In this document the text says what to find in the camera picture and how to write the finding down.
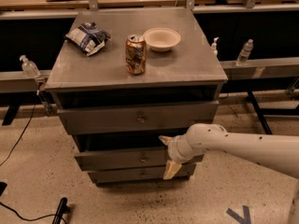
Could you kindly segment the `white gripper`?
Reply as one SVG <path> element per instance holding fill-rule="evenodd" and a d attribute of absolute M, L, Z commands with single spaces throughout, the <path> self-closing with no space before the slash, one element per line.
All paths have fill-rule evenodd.
<path fill-rule="evenodd" d="M 168 146 L 168 155 L 171 160 L 166 162 L 164 180 L 170 180 L 180 170 L 182 163 L 194 157 L 194 150 L 188 143 L 186 134 L 175 137 L 160 135 L 159 139 L 165 146 Z"/>

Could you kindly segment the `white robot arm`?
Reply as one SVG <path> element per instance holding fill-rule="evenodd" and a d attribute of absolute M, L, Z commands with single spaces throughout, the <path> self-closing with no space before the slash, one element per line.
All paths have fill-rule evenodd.
<path fill-rule="evenodd" d="M 193 124 L 185 134 L 160 135 L 169 160 L 164 180 L 172 179 L 182 164 L 208 151 L 223 151 L 246 161 L 299 177 L 299 137 L 289 135 L 229 133 L 218 124 Z"/>

